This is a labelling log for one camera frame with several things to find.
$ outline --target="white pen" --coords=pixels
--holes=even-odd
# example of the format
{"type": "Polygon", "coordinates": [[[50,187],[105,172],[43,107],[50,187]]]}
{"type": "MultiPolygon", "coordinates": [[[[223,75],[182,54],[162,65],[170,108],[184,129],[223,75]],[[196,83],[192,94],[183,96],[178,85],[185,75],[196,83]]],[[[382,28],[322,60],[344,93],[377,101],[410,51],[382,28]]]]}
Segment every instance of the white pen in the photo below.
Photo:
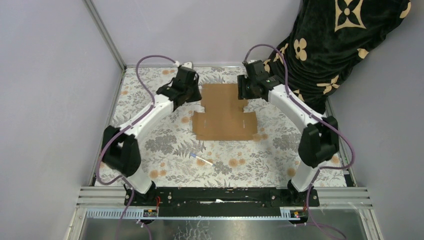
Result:
{"type": "Polygon", "coordinates": [[[196,154],[194,154],[194,153],[192,153],[192,152],[190,152],[190,157],[193,157],[193,158],[195,158],[195,159],[199,159],[200,161],[203,161],[203,162],[205,162],[205,163],[207,163],[207,164],[211,165],[212,167],[215,167],[215,164],[214,164],[214,163],[212,163],[212,162],[210,162],[210,161],[207,161],[207,160],[205,160],[205,159],[203,159],[203,158],[201,158],[201,157],[197,156],[196,154]]]}

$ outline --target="glass panel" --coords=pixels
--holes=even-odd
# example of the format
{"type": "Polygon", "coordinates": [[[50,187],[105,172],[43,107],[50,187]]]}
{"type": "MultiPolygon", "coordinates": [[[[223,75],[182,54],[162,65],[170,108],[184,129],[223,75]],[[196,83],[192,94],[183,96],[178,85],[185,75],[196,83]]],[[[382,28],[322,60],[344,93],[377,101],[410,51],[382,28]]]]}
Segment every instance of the glass panel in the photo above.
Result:
{"type": "MultiPolygon", "coordinates": [[[[314,219],[342,231],[347,239],[366,240],[361,216],[354,209],[312,210],[314,219]]],[[[88,218],[84,224],[83,240],[113,240],[117,219],[88,218]]],[[[328,240],[315,226],[291,226],[288,221],[278,220],[156,220],[148,227],[154,240],[258,240],[258,239],[298,239],[328,240]]],[[[119,239],[149,239],[146,227],[141,228],[135,220],[123,220],[119,239]]],[[[338,233],[330,234],[338,238],[338,233]]]]}

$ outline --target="red wire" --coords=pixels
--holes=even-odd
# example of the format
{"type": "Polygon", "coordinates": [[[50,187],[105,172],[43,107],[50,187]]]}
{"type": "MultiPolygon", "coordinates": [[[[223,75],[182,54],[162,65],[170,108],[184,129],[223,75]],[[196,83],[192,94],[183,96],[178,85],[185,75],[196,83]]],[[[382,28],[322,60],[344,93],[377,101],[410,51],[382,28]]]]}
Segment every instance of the red wire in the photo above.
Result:
{"type": "Polygon", "coordinates": [[[156,214],[158,214],[158,207],[160,203],[161,203],[161,197],[157,196],[156,197],[156,214]]]}

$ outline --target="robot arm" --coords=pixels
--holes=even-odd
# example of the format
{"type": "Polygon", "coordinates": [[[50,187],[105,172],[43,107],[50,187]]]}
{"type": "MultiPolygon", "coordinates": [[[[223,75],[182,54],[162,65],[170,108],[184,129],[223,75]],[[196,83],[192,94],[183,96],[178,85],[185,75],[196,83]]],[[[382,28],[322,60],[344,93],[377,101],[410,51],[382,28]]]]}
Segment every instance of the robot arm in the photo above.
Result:
{"type": "MultiPolygon", "coordinates": [[[[279,108],[302,132],[298,153],[301,163],[297,168],[295,176],[288,183],[288,188],[295,194],[304,193],[308,190],[315,174],[320,167],[327,164],[327,161],[339,151],[339,136],[313,119],[300,109],[289,95],[297,98],[290,90],[287,94],[284,81],[278,76],[269,76],[265,71],[262,61],[251,61],[243,63],[247,77],[239,75],[238,98],[258,99],[262,98],[279,108]]],[[[305,103],[300,101],[303,107],[310,109],[305,103]]],[[[323,117],[314,110],[309,110],[313,115],[322,118],[331,126],[338,128],[334,117],[323,117]]]]}
{"type": "Polygon", "coordinates": [[[119,127],[108,126],[104,130],[103,147],[122,129],[131,126],[112,143],[103,157],[103,162],[121,172],[141,194],[146,194],[149,189],[155,187],[155,184],[141,168],[137,140],[142,139],[157,122],[172,114],[179,106],[202,99],[199,92],[199,75],[193,70],[191,62],[180,66],[171,82],[172,85],[165,84],[156,91],[154,107],[150,112],[148,112],[151,107],[149,105],[119,127]]]}

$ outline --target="cardboard sheet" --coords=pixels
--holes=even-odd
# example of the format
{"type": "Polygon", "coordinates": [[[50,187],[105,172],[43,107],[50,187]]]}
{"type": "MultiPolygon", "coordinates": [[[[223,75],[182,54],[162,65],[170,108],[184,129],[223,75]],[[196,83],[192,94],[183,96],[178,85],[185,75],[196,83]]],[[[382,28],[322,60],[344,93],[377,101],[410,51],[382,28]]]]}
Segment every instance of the cardboard sheet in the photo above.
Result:
{"type": "Polygon", "coordinates": [[[255,112],[244,112],[247,100],[238,99],[238,85],[203,84],[200,104],[203,112],[194,112],[193,132],[197,140],[245,141],[258,133],[255,112]]]}

